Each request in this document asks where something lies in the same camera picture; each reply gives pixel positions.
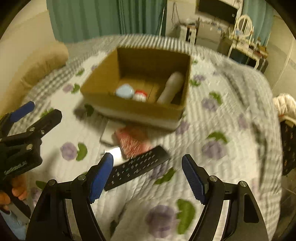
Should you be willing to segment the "person's left hand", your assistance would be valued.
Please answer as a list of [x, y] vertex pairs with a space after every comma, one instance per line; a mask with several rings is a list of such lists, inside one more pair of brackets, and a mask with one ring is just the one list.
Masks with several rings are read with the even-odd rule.
[[[28, 197], [27, 182], [25, 174], [16, 176], [11, 180], [12, 194], [19, 200], [25, 200]], [[11, 203], [10, 197], [1, 190], [0, 205], [1, 210], [5, 213], [9, 213], [10, 209], [8, 205]]]

